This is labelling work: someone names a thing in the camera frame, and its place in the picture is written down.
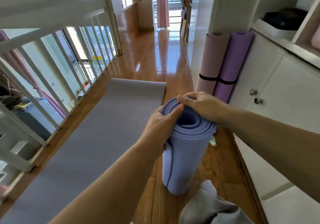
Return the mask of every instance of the purple yoga mat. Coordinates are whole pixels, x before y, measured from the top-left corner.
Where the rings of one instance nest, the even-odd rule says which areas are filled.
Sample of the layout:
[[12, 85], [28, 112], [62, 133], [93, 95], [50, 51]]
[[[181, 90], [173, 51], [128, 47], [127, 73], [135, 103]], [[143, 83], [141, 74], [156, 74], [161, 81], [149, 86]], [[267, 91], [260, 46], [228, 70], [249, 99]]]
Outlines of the purple yoga mat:
[[231, 33], [213, 96], [228, 103], [235, 81], [254, 38], [252, 32]]
[[202, 78], [200, 77], [198, 80], [196, 92], [204, 91], [210, 95], [214, 92], [216, 81], [213, 78], [219, 75], [229, 39], [230, 33], [207, 33], [200, 69]]
[[[177, 98], [173, 98], [164, 105], [161, 113], [168, 115], [178, 105]], [[188, 190], [215, 125], [192, 108], [184, 108], [162, 154], [162, 182], [172, 194], [183, 195]]]

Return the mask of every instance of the forearm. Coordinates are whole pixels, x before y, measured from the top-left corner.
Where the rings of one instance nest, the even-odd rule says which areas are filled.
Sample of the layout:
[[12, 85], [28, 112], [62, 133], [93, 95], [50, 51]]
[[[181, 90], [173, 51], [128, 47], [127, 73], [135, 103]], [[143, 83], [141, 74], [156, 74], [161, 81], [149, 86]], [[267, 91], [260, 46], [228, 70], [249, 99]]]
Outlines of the forearm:
[[50, 224], [130, 223], [156, 158], [139, 140]]
[[297, 187], [320, 202], [320, 135], [239, 109], [222, 124]]

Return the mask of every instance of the rolled yoga mat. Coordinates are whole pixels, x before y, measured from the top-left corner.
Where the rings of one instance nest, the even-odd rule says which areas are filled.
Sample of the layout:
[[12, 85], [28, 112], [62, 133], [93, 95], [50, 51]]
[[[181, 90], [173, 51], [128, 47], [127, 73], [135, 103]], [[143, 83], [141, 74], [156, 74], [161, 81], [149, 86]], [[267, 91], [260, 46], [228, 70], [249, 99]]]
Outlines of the rolled yoga mat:
[[112, 79], [100, 101], [0, 223], [48, 223], [139, 139], [162, 103], [165, 86]]
[[[177, 98], [173, 98], [164, 105], [161, 113], [168, 115], [178, 105]], [[192, 108], [184, 108], [162, 154], [162, 182], [172, 194], [186, 193], [215, 125]]]
[[229, 39], [230, 33], [207, 33], [196, 92], [204, 91], [210, 95], [214, 92]]
[[228, 103], [229, 101], [232, 89], [237, 82], [239, 72], [245, 61], [253, 38], [253, 32], [231, 33], [219, 79], [213, 93], [216, 98], [225, 103]]

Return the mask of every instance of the cabinet knob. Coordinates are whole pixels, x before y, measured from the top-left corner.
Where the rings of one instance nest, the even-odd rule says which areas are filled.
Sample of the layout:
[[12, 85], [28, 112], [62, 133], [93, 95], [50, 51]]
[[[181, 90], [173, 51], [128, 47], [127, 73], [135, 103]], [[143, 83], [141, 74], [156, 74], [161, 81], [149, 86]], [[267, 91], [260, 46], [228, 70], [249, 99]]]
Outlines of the cabinet knob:
[[250, 89], [249, 94], [250, 95], [256, 95], [257, 94], [257, 90]]
[[256, 97], [256, 98], [254, 99], [254, 103], [255, 103], [255, 104], [261, 103], [261, 99], [259, 99], [258, 97]]

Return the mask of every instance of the glossy wooden floor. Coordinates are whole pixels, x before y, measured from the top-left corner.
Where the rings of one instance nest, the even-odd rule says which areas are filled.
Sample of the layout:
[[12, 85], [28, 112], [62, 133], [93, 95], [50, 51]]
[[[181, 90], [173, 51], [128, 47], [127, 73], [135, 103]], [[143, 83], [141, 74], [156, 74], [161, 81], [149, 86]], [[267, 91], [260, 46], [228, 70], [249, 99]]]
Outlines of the glossy wooden floor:
[[[23, 190], [37, 176], [46, 162], [63, 145], [104, 94], [110, 78], [166, 82], [163, 103], [177, 95], [191, 92], [186, 51], [178, 32], [140, 32], [123, 56], [117, 57], [90, 92], [66, 120], [36, 160], [40, 167], [24, 175], [0, 206], [0, 217], [12, 206]], [[220, 128], [215, 134], [217, 147], [208, 145], [184, 196], [172, 195], [162, 184], [162, 157], [155, 163], [151, 176], [133, 217], [134, 224], [176, 224], [186, 203], [196, 194], [204, 180], [211, 180], [218, 195], [240, 206], [255, 223], [262, 223], [254, 204], [244, 171], [229, 131]]]

